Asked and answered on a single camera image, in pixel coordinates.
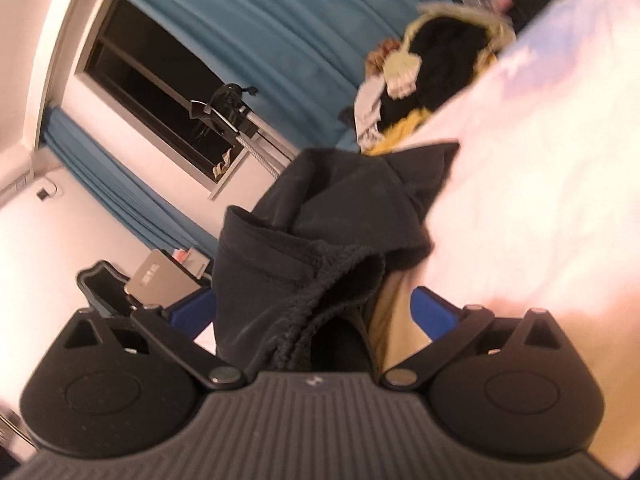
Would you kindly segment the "tripod with phone clamp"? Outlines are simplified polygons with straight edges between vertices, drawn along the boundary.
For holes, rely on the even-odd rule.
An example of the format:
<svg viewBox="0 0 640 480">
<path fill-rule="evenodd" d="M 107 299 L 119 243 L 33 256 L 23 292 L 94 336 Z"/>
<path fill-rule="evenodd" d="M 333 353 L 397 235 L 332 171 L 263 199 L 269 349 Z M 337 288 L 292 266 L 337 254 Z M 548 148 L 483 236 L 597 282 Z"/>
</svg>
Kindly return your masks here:
<svg viewBox="0 0 640 480">
<path fill-rule="evenodd" d="M 271 154 L 258 142 L 262 139 L 288 162 L 292 162 L 295 155 L 264 122 L 260 122 L 253 110 L 244 101 L 244 96 L 256 96 L 256 87 L 241 87 L 238 84 L 223 84 L 209 98 L 208 101 L 191 100 L 189 115 L 191 119 L 198 119 L 214 130 L 218 136 L 232 146 L 239 145 L 250 156 L 253 156 L 274 178 L 282 174 L 285 163 L 276 155 Z"/>
</svg>

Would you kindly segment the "pile of mixed clothes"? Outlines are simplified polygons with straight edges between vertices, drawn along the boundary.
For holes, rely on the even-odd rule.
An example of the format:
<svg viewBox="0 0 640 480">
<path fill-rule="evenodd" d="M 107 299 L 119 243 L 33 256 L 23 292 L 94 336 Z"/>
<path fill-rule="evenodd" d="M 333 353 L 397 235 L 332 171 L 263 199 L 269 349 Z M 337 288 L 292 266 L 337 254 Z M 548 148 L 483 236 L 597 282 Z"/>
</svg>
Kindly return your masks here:
<svg viewBox="0 0 640 480">
<path fill-rule="evenodd" d="M 364 60 L 366 76 L 341 121 L 360 152 L 382 155 L 412 136 L 472 84 L 515 40 L 512 0 L 431 1 L 400 38 L 386 38 Z"/>
</svg>

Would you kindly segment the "dark window with frame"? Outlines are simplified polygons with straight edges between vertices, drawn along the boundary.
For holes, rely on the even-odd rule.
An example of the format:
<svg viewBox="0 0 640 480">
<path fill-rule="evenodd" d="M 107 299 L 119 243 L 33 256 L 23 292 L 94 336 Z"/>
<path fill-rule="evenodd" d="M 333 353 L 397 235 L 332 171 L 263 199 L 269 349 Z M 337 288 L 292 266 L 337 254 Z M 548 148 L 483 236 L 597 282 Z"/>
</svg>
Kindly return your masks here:
<svg viewBox="0 0 640 480">
<path fill-rule="evenodd" d="M 222 86 L 185 46 L 127 0 L 96 0 L 65 88 L 84 86 L 216 200 L 246 159 L 191 102 Z"/>
</svg>

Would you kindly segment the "dark grey shorts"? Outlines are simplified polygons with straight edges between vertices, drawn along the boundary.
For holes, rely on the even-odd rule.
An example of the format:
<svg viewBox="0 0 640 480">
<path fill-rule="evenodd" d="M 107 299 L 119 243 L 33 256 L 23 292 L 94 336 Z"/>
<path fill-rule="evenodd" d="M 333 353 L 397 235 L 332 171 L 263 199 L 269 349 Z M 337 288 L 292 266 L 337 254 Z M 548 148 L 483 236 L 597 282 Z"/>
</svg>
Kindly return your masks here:
<svg viewBox="0 0 640 480">
<path fill-rule="evenodd" d="M 423 223 L 458 151 L 310 148 L 252 209 L 229 207 L 213 275 L 218 356 L 247 376 L 375 374 L 373 306 L 387 274 L 430 254 Z"/>
</svg>

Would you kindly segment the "grey laptop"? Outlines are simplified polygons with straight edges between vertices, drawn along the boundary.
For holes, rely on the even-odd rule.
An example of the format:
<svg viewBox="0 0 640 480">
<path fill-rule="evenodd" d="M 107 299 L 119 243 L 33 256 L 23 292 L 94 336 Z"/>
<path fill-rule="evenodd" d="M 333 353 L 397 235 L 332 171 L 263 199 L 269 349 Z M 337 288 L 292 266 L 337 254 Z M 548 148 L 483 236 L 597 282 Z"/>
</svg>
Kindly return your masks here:
<svg viewBox="0 0 640 480">
<path fill-rule="evenodd" d="M 134 275 L 126 281 L 124 291 L 142 306 L 168 308 L 197 292 L 210 259 L 191 248 L 177 260 L 161 249 L 153 249 Z"/>
</svg>

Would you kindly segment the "blue curtain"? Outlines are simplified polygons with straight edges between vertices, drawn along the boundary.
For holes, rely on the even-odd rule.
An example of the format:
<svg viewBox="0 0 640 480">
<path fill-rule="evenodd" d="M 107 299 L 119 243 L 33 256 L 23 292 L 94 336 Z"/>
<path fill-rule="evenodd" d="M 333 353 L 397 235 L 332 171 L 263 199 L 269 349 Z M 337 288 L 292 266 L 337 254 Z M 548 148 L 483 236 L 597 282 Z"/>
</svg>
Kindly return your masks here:
<svg viewBox="0 0 640 480">
<path fill-rule="evenodd" d="M 378 40 L 404 29 L 425 0 L 126 0 L 167 30 L 225 81 L 258 89 L 257 115 L 299 148 L 352 148 L 338 121 L 362 78 L 362 61 Z M 44 143 L 81 185 L 151 248 L 217 249 L 217 228 L 199 226 L 142 179 L 165 183 L 145 148 L 122 154 L 93 140 L 59 107 L 44 116 Z"/>
</svg>

